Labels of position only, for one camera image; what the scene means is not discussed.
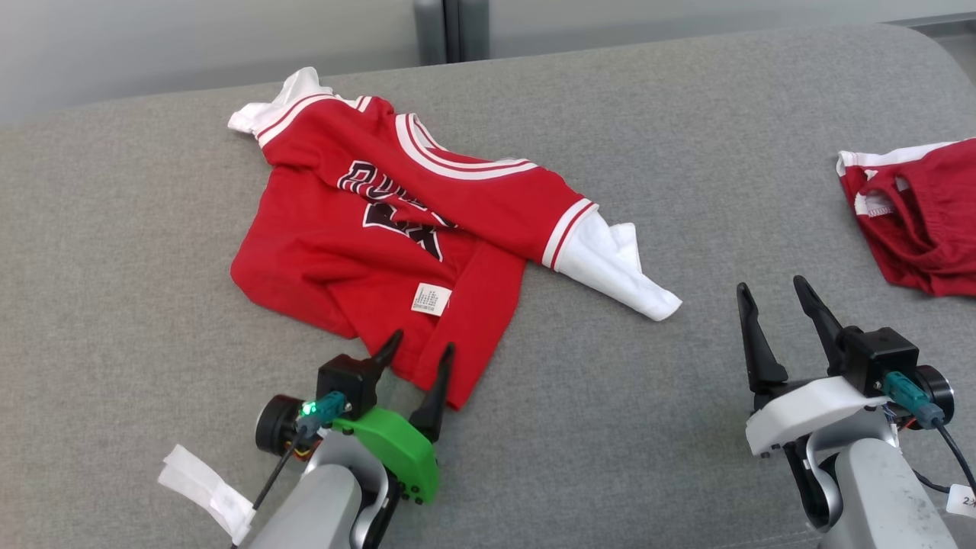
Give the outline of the black round right gripper motor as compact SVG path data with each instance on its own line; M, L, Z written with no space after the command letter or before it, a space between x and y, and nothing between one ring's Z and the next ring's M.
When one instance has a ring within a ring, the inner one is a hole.
M949 380L934 366L923 364L917 366L914 382L926 393L932 403L940 407L944 413L942 424L948 426L955 413L955 392Z

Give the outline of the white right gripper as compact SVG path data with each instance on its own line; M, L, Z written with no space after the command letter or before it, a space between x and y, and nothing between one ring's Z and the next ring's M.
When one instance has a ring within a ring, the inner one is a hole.
M843 327L832 310L817 295L802 275L795 275L792 284L805 316L812 320L827 357L827 374L840 374L843 365ZM747 383L753 393L769 393L785 385L788 373L778 363L759 323L759 306L745 282L736 288L737 306L746 362ZM787 395L775 397L746 421L746 440L753 456L773 451L844 420L866 406L882 406L889 397L865 396L843 377L813 380Z

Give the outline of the grey partition post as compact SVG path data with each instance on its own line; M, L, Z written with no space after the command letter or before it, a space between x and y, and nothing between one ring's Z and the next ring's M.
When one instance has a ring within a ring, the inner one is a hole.
M490 0L413 0L419 63L484 60L490 52Z

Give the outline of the red and white jersey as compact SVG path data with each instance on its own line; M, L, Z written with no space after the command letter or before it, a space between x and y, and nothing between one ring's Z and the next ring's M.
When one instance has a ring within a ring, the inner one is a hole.
M529 263L655 321L681 306L644 274L634 225L610 225L557 172L451 152L417 114L344 98L313 67L234 112L229 128L253 135L271 166L235 284L371 354L401 332L393 371L422 390L452 346L452 409L490 364Z

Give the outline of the black round left gripper motor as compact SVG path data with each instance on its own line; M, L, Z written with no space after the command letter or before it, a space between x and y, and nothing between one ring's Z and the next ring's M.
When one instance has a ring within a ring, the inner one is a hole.
M274 456L286 455L297 433L296 421L304 402L293 396L275 395L255 421L255 446Z

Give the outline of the red shorts with white stripe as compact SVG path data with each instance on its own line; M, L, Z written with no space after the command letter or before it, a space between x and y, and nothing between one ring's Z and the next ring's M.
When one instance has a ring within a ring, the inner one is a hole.
M839 152L841 188L882 277L934 297L976 297L976 136Z

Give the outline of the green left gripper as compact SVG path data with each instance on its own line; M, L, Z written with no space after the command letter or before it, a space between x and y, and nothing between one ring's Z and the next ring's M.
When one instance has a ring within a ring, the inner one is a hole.
M367 375L372 382L377 382L384 369L393 364L402 340L403 330L395 330L379 351L372 352L366 361ZM388 409L372 409L359 419L339 418L332 422L332 427L342 433L351 431L374 458L405 484L411 498L424 504L435 501L440 487L433 444L439 441L448 406L453 362L454 344L449 343L437 366L435 382L410 415L410 423Z

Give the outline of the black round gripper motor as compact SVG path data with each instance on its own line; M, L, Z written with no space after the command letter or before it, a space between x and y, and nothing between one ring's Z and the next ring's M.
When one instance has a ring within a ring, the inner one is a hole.
M949 380L934 366L923 364L917 366L914 382L926 393L932 403L940 407L944 413L942 424L948 426L955 413L955 392Z
M275 395L255 421L255 446L274 456L286 455L297 433L296 421L304 402L293 396Z

